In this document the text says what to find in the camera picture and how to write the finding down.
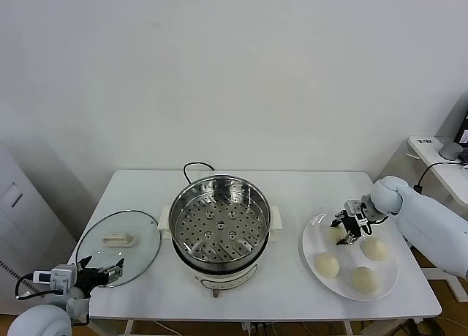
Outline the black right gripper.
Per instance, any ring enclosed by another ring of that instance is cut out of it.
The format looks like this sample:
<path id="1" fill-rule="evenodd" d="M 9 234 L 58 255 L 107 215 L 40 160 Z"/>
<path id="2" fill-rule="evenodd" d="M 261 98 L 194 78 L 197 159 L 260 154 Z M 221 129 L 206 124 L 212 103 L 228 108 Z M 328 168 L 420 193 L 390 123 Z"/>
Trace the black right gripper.
<path id="1" fill-rule="evenodd" d="M 346 211 L 340 211 L 335 215 L 335 218 L 331 222 L 331 227 L 337 227 L 341 223 L 344 226 L 347 235 L 340 239 L 336 244 L 337 245 L 348 245 L 353 244 L 356 240 L 361 238 L 361 224 L 364 221 L 364 216 L 362 214 L 352 214 L 349 215 Z"/>

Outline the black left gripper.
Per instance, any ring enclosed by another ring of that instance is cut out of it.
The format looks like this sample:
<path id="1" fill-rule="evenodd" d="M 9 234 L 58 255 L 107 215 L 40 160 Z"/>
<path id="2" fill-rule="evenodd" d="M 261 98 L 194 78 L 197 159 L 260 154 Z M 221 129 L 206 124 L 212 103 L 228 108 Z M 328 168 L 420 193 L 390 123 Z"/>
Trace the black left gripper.
<path id="1" fill-rule="evenodd" d="M 120 259 L 116 264 L 103 269 L 86 268 L 92 256 L 80 259 L 76 266 L 82 269 L 78 272 L 76 286 L 81 291 L 92 291 L 99 286 L 107 285 L 109 280 L 118 280 L 123 274 L 124 259 Z"/>

